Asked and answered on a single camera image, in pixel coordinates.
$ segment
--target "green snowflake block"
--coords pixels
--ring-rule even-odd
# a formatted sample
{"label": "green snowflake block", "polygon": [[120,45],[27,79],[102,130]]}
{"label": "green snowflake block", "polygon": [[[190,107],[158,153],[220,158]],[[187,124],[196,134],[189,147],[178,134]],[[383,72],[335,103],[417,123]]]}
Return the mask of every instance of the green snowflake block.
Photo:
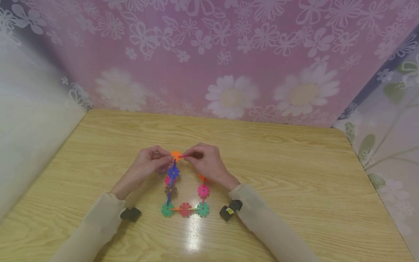
{"label": "green snowflake block", "polygon": [[175,208],[172,203],[169,203],[169,205],[167,205],[167,203],[164,203],[161,207],[161,213],[165,217],[171,217],[173,213],[175,213],[174,210],[171,210],[172,208]]}
{"label": "green snowflake block", "polygon": [[210,206],[207,203],[200,202],[197,206],[197,214],[204,218],[210,213]]}

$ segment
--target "sleeve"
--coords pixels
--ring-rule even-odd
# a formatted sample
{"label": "sleeve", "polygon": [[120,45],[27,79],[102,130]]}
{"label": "sleeve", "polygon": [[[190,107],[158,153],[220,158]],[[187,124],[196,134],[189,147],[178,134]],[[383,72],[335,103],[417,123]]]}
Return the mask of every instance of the sleeve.
{"label": "sleeve", "polygon": [[103,194],[50,262],[92,262],[121,224],[125,200]]}
{"label": "sleeve", "polygon": [[310,247],[263,201],[248,184],[229,193],[243,204],[238,216],[281,262],[320,262]]}

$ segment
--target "wooden table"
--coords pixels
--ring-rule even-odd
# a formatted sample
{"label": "wooden table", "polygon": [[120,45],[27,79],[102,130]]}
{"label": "wooden table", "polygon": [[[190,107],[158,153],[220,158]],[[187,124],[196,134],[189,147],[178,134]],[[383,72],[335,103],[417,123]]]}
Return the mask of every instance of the wooden table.
{"label": "wooden table", "polygon": [[[322,261],[413,261],[343,133],[336,129],[94,109],[0,225],[0,261],[48,261],[139,149],[183,152],[217,145],[231,173],[260,192]],[[199,201],[185,161],[175,206]],[[128,199],[142,211],[123,221],[95,261],[273,261],[237,216],[218,214],[227,192],[209,184],[206,218],[165,218],[164,176]]]}

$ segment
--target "pink snowflake block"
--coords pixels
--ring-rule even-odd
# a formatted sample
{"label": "pink snowflake block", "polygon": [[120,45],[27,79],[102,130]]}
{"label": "pink snowflake block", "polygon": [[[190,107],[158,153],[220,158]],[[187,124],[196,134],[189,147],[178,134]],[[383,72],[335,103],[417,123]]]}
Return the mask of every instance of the pink snowflake block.
{"label": "pink snowflake block", "polygon": [[165,182],[166,186],[170,186],[170,176],[166,176],[166,178],[164,179],[164,182]]}
{"label": "pink snowflake block", "polygon": [[201,198],[206,198],[210,195],[210,189],[206,185],[202,184],[198,187],[198,195]]}

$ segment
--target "left hand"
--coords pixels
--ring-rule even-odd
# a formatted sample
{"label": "left hand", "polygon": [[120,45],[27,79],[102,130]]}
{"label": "left hand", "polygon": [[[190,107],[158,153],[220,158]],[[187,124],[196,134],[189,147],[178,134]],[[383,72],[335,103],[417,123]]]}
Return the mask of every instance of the left hand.
{"label": "left hand", "polygon": [[138,189],[144,180],[157,170],[166,167],[173,160],[170,153],[159,145],[141,149],[126,173],[115,184],[109,194],[115,194],[120,200]]}

